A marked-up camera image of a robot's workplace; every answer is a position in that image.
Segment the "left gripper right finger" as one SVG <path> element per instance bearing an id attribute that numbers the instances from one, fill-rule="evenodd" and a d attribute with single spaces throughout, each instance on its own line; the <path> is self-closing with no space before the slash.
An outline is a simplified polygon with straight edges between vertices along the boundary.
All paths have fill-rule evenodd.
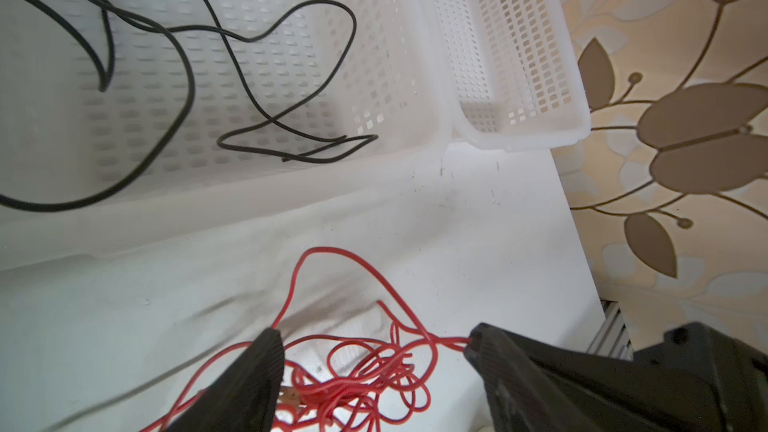
<path id="1" fill-rule="evenodd" d="M 497 431 L 764 431 L 767 356 L 700 322 L 620 360 L 481 323 L 463 351 Z"/>

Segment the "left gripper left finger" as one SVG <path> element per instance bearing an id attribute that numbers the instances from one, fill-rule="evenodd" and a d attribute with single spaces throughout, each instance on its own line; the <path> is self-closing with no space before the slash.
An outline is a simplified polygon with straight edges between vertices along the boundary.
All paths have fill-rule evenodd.
<path id="1" fill-rule="evenodd" d="M 199 432 L 271 430 L 284 364 L 280 332 L 272 328 L 264 330 L 201 398 L 173 421 L 169 429 Z"/>

